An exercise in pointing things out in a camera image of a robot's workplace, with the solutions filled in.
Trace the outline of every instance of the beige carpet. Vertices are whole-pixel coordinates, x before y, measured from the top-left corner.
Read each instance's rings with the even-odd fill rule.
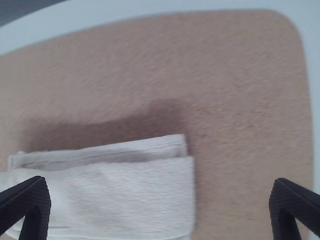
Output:
[[[3,170],[19,150],[185,133],[196,158],[194,240],[270,240],[274,180],[312,188],[304,52],[276,13],[119,22],[5,55],[0,74]]]

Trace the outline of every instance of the folded towel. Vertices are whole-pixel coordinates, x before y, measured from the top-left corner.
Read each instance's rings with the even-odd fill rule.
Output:
[[[183,135],[10,156],[2,188],[45,177],[48,240],[187,240],[194,221],[193,158]],[[22,222],[6,233],[18,238]]]

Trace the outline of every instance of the white towel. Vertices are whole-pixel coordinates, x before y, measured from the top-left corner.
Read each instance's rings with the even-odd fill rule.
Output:
[[[10,156],[2,188],[45,177],[48,240],[188,240],[195,215],[193,158],[183,135]],[[17,239],[22,221],[6,233]]]

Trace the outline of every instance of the tan carpet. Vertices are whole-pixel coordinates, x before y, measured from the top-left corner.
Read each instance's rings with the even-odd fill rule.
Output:
[[[72,33],[0,61],[3,170],[19,150],[185,133],[196,158],[194,240],[270,240],[274,180],[312,187],[304,53],[281,15],[148,17]]]

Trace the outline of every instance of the white border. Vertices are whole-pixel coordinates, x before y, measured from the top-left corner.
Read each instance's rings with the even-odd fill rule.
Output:
[[[320,94],[317,94],[320,92],[319,0],[69,0],[1,27],[0,55],[63,34],[123,19],[235,9],[275,11],[287,16],[300,33],[307,62],[313,120],[313,189],[320,194]]]

